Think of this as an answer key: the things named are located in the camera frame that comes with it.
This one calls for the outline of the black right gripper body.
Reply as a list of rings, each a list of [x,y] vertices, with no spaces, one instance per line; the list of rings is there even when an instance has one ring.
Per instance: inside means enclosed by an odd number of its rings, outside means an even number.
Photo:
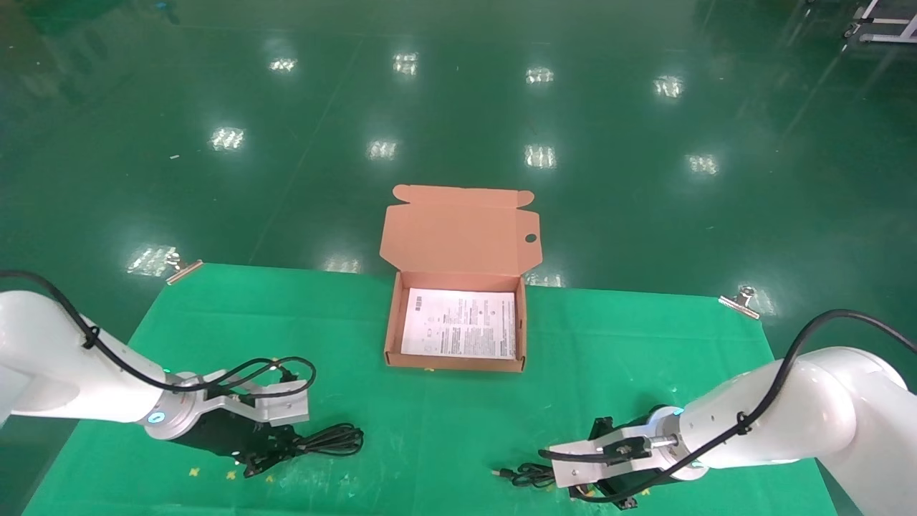
[[[631,471],[627,474],[622,475],[622,490],[629,491],[636,489],[636,487],[645,484],[656,478],[657,476],[662,476],[661,479],[656,480],[655,483],[652,483],[652,487],[663,486],[663,484],[675,484],[679,482],[693,482],[701,479],[708,473],[708,468],[705,466],[698,466],[697,464],[688,464],[688,466],[682,467],[680,470],[672,474],[664,474],[667,467],[640,467],[633,466]],[[643,487],[638,490],[642,492],[647,490],[649,487]]]

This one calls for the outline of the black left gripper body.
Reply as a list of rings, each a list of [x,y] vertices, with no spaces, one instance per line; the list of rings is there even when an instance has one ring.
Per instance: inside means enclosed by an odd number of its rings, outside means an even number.
[[[271,447],[275,428],[238,414],[202,414],[175,443],[220,457],[263,453]]]

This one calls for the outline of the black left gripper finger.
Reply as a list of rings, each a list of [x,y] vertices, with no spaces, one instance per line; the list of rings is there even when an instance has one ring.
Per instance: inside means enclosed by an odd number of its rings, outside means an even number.
[[[243,449],[229,456],[244,466],[245,478],[259,476],[278,464],[278,449],[275,448]]]
[[[301,436],[292,426],[272,426],[269,444],[271,453],[278,459],[292,459],[301,454]]]

